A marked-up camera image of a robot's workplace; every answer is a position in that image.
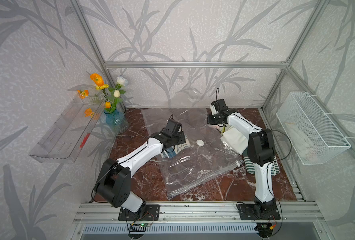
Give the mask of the blue patterned towel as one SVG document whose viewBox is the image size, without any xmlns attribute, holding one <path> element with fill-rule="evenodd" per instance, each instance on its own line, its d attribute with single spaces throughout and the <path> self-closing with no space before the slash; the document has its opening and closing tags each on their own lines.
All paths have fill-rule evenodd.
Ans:
<svg viewBox="0 0 355 240">
<path fill-rule="evenodd" d="M 166 149 L 165 151 L 163 151 L 160 155 L 162 158 L 172 159 L 181 151 L 183 151 L 187 148 L 190 148 L 190 146 L 191 146 L 191 144 L 190 144 L 188 138 L 185 138 L 185 143 L 170 147 L 170 148 Z"/>
</svg>

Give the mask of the clear plastic vacuum bag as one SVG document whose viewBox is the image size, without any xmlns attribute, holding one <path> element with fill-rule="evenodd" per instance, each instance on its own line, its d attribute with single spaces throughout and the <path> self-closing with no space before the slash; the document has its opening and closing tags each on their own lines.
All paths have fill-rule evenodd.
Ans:
<svg viewBox="0 0 355 240">
<path fill-rule="evenodd" d="M 242 163 L 241 155 L 221 141 L 218 126 L 207 125 L 208 104 L 197 107 L 197 100 L 199 93 L 192 90 L 177 93 L 169 107 L 142 110 L 149 134 L 161 131 L 168 119 L 173 118 L 182 124 L 182 131 L 191 144 L 190 148 L 172 159 L 157 155 L 168 199 L 233 170 Z M 197 140 L 204 141 L 204 146 L 198 146 Z"/>
</svg>

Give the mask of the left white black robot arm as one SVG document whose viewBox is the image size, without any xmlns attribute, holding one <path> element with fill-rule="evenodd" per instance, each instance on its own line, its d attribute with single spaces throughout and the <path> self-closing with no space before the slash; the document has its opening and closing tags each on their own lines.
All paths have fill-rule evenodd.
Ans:
<svg viewBox="0 0 355 240">
<path fill-rule="evenodd" d="M 131 179 L 134 174 L 149 160 L 186 142 L 184 132 L 171 136 L 154 133 L 140 147 L 117 160 L 107 159 L 100 170 L 98 179 L 92 190 L 92 198 L 101 196 L 115 208 L 123 208 L 134 214 L 142 214 L 146 201 L 131 190 Z"/>
</svg>

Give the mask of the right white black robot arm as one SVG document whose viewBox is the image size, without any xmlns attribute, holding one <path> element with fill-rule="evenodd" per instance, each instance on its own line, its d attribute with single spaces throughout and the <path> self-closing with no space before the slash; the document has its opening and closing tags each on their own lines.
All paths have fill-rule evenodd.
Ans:
<svg viewBox="0 0 355 240">
<path fill-rule="evenodd" d="M 211 113 L 207 116 L 209 125 L 231 126 L 248 140 L 247 156 L 253 163 L 255 171 L 255 204 L 274 204 L 274 195 L 271 192 L 271 169 L 275 156 L 272 131 L 254 125 L 235 110 L 221 111 L 215 107 L 211 107 L 210 110 Z"/>
</svg>

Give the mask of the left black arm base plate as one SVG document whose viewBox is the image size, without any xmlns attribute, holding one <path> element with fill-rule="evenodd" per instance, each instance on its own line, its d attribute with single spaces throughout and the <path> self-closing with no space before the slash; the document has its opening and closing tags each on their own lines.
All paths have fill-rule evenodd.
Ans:
<svg viewBox="0 0 355 240">
<path fill-rule="evenodd" d="M 142 205 L 137 212 L 131 212 L 127 209 L 121 208 L 118 221 L 157 221 L 159 219 L 160 207 L 160 205 L 146 204 Z"/>
</svg>

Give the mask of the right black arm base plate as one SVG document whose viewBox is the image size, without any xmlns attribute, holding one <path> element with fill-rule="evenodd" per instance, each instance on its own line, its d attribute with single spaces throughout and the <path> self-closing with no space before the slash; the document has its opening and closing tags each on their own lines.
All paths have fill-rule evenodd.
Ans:
<svg viewBox="0 0 355 240">
<path fill-rule="evenodd" d="M 237 202 L 236 208 L 241 220 L 280 220 L 280 211 L 277 208 L 275 200 L 261 203 L 255 201 L 253 204 Z"/>
</svg>

